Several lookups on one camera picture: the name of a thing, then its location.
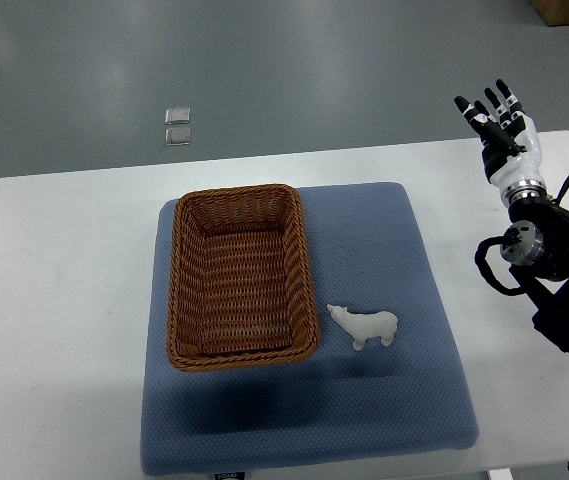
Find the polar bear figurine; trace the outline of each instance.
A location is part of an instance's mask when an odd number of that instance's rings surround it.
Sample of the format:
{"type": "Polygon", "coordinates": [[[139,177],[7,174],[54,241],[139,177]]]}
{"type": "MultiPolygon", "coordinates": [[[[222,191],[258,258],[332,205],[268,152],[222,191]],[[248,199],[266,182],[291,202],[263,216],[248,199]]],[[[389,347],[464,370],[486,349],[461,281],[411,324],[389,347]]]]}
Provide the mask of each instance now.
{"type": "Polygon", "coordinates": [[[331,317],[340,327],[355,339],[353,348],[361,350],[366,340],[382,337],[382,345],[388,347],[395,338],[397,317],[391,312],[377,312],[370,315],[349,313],[347,307],[327,305],[331,317]]]}

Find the white table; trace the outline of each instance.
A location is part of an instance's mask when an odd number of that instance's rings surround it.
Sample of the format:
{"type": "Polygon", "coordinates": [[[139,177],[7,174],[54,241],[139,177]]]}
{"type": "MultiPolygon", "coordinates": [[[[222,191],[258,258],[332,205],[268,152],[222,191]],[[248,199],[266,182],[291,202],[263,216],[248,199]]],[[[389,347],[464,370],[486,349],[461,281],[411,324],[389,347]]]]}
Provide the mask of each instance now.
{"type": "MultiPolygon", "coordinates": [[[[569,132],[541,142],[542,174],[557,193],[569,173],[569,132]]],[[[465,451],[261,470],[252,479],[398,478],[569,460],[569,355],[533,330],[528,299],[499,295],[473,263],[478,242],[510,224],[480,150],[477,139],[452,140],[0,179],[0,478],[143,478],[158,212],[192,190],[269,182],[404,185],[480,437],[465,451]]],[[[512,284],[499,255],[492,263],[512,284]]]]}

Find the blue cushion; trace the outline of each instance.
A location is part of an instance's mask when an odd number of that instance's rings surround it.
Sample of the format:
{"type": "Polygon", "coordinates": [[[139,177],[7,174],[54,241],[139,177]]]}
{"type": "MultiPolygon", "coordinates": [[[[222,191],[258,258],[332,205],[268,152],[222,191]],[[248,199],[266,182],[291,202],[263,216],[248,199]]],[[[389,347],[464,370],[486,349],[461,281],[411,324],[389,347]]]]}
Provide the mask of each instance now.
{"type": "Polygon", "coordinates": [[[151,299],[142,469],[251,470],[470,448],[478,428],[422,239],[396,183],[300,188],[321,340],[308,360],[183,373],[166,358],[171,227],[160,212],[151,299]],[[388,310],[395,341],[363,350],[326,304],[388,310]]]}

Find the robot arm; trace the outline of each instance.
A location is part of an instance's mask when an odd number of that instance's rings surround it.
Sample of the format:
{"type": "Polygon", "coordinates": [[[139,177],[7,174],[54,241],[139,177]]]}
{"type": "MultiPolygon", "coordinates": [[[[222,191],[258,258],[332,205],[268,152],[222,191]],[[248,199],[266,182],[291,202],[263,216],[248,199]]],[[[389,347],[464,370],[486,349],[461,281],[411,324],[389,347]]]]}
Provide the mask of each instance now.
{"type": "Polygon", "coordinates": [[[528,295],[538,309],[533,316],[535,329],[569,353],[569,211],[560,206],[569,176],[556,199],[547,194],[539,173],[542,152],[533,120],[503,81],[496,85],[508,109],[491,89],[484,92],[498,120],[481,102],[471,105],[463,97],[455,98],[482,140],[486,178],[499,189],[513,222],[504,235],[480,243],[475,262],[484,279],[500,293],[528,295]],[[493,276],[485,258],[493,245],[500,245],[502,257],[511,263],[509,271],[518,288],[506,288],[493,276]],[[551,293],[539,278],[565,282],[551,293]]]}

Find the brown wicker basket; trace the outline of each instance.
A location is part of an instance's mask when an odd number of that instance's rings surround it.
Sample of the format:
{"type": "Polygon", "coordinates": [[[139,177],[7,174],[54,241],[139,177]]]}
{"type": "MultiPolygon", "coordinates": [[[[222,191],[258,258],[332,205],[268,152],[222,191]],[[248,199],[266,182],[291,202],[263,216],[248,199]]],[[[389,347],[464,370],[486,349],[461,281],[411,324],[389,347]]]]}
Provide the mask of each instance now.
{"type": "Polygon", "coordinates": [[[192,192],[175,207],[166,351],[204,372],[292,363],[319,342],[302,202],[288,185],[192,192]]]}

